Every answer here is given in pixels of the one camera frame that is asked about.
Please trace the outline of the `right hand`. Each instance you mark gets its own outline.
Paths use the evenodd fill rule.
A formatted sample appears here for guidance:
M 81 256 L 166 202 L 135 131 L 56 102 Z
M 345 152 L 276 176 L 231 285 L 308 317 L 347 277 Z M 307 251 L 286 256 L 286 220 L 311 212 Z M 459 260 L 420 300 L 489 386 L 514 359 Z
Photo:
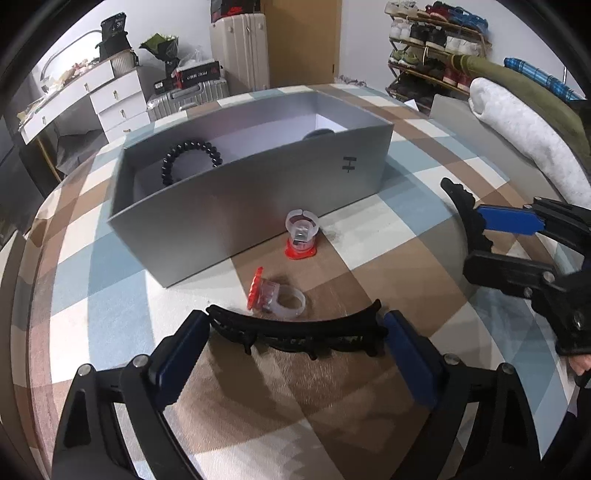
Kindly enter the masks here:
M 591 355 L 576 355 L 568 358 L 568 363 L 577 376 L 583 375 L 591 369 Z

